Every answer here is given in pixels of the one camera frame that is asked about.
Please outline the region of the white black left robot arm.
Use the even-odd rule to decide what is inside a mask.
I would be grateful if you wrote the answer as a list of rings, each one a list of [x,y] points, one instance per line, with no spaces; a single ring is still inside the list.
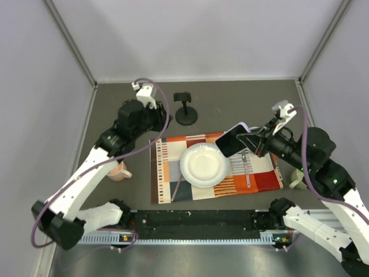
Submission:
[[[101,180],[124,158],[150,148],[146,145],[135,149],[138,138],[147,132],[163,135],[170,121],[167,100],[160,102],[152,98],[137,98],[123,102],[113,125],[100,135],[70,179],[46,201],[33,204],[32,246],[41,247],[35,241],[36,230],[62,249],[69,250],[77,245],[83,235],[102,227],[115,225],[119,229],[126,228],[131,216],[114,202],[86,210],[81,207]]]

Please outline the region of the phone with lilac case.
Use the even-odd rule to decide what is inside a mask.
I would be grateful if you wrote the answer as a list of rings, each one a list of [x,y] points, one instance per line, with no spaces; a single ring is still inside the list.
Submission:
[[[249,127],[244,122],[239,122],[217,138],[215,144],[226,158],[230,158],[246,149],[246,146],[237,139],[237,135],[248,132],[250,132]]]

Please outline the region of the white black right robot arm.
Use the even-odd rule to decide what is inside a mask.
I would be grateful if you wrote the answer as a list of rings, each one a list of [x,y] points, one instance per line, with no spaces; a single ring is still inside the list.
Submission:
[[[275,228],[289,227],[331,253],[349,276],[368,276],[368,209],[356,184],[344,167],[331,159],[336,144],[317,127],[303,124],[299,141],[285,137],[273,119],[252,131],[238,131],[236,139],[258,157],[274,154],[300,170],[317,198],[344,228],[335,230],[280,198],[272,201],[269,222]]]

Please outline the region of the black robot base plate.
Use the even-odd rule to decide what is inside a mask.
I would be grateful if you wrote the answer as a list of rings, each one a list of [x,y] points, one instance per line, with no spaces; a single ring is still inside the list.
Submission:
[[[241,226],[246,230],[285,230],[282,219],[268,211],[239,210],[138,210],[124,212],[113,229],[138,230],[160,226]]]

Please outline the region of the black phone stand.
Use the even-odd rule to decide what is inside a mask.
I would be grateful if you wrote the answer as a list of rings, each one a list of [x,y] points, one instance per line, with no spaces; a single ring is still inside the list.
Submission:
[[[182,126],[190,126],[196,123],[198,119],[198,113],[196,109],[187,105],[191,103],[192,97],[189,92],[176,92],[174,93],[174,101],[182,102],[182,107],[175,113],[175,119],[178,124]]]

